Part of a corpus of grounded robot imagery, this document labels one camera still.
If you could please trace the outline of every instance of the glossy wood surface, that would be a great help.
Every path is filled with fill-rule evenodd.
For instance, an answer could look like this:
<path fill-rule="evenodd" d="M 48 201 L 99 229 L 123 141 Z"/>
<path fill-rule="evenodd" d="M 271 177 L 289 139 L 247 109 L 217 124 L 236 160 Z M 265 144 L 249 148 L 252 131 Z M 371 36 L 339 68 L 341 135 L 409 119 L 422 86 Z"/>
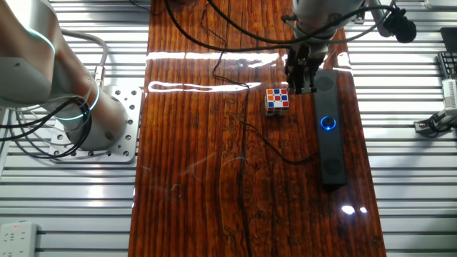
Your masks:
<path fill-rule="evenodd" d="M 291 1 L 220 0 L 244 28 L 290 39 L 281 22 Z M 205 2 L 176 6 L 176 18 L 198 40 L 224 46 L 200 25 Z M 162 10 L 157 1 L 152 9 Z M 242 36 L 208 9 L 204 25 L 229 47 L 264 46 Z M 337 39 L 344 32 L 339 31 Z M 311 95 L 290 96 L 283 118 L 264 114 L 266 89 L 286 88 L 284 50 L 226 54 L 185 39 L 166 15 L 152 17 L 130 257 L 386 256 L 347 48 L 332 47 L 325 69 L 337 72 L 348 185 L 321 185 Z M 255 126 L 286 163 L 252 128 Z"/>

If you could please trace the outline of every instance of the power outlet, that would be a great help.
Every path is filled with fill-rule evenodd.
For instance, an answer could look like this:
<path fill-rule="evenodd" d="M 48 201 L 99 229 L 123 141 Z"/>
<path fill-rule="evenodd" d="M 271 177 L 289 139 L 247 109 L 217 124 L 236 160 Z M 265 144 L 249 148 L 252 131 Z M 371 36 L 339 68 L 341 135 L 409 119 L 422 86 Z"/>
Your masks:
<path fill-rule="evenodd" d="M 24 221 L 0 227 L 0 257 L 34 257 L 36 224 Z"/>

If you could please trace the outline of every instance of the blue led ring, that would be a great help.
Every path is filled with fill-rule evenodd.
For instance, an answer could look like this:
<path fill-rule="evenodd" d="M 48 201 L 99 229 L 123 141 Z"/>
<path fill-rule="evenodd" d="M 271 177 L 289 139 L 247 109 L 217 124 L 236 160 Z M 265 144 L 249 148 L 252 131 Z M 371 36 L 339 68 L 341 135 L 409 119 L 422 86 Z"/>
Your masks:
<path fill-rule="evenodd" d="M 325 119 L 327 119 L 327 118 L 333 119 L 333 118 L 330 118 L 329 116 L 323 117 L 323 118 L 321 119 L 321 126 L 322 126 L 323 129 L 325 129 L 325 130 L 327 130 L 327 131 L 330 131 L 330 130 L 332 130 L 332 129 L 334 129 L 334 128 L 336 127 L 336 121 L 335 121 L 335 119 L 333 119 L 333 120 L 335 121 L 335 122 L 333 123 L 333 126 L 324 126 L 323 120 L 325 120 Z"/>

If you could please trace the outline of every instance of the black speaker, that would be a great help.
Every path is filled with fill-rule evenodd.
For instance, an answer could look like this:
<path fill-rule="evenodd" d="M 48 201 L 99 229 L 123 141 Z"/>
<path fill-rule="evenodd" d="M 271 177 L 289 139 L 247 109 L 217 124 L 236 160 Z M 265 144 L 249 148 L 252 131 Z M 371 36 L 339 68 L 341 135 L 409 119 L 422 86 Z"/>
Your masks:
<path fill-rule="evenodd" d="M 347 184 L 335 71 L 318 71 L 314 85 L 322 183 L 333 190 Z"/>

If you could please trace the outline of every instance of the blue light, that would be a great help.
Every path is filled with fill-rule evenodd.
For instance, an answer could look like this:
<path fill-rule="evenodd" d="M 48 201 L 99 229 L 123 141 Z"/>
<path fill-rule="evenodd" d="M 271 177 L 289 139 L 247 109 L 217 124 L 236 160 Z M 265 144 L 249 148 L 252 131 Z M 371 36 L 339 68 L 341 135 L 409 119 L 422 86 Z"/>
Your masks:
<path fill-rule="evenodd" d="M 26 28 L 26 30 L 28 32 L 30 32 L 31 34 L 33 34 L 35 36 L 38 36 L 39 38 L 43 39 L 46 43 L 49 44 L 49 46 L 51 46 L 52 51 L 54 51 L 54 54 L 56 54 L 56 49 L 54 48 L 54 45 L 49 41 L 49 39 L 47 39 L 45 36 L 43 36 L 43 34 L 39 33 L 38 31 L 36 31 L 34 29 L 30 29 L 30 28 Z"/>
<path fill-rule="evenodd" d="M 95 98 L 95 101 L 94 103 L 92 104 L 92 106 L 89 108 L 90 111 L 92 111 L 93 108 L 95 108 L 95 105 L 97 105 L 97 102 L 99 101 L 99 96 L 100 96 L 100 89 L 97 87 L 97 97 Z M 61 121 L 73 121 L 75 119 L 79 119 L 79 118 L 82 118 L 83 115 L 85 115 L 86 113 L 84 114 L 79 114 L 78 116 L 76 117 L 73 117 L 73 118 L 59 118 L 56 116 L 56 119 L 58 120 L 61 120 Z"/>
<path fill-rule="evenodd" d="M 322 127 L 323 129 L 325 129 L 325 130 L 327 130 L 327 131 L 330 131 L 330 130 L 332 130 L 332 129 L 334 129 L 334 128 L 336 127 L 336 121 L 335 121 L 335 119 L 333 119 L 333 120 L 335 121 L 335 122 L 333 123 L 333 126 L 324 126 L 323 121 L 324 121 L 325 119 L 333 119 L 333 118 L 330 118 L 330 117 L 328 117 L 328 116 L 325 116 L 325 117 L 323 117 L 323 118 L 321 119 L 321 127 Z"/>

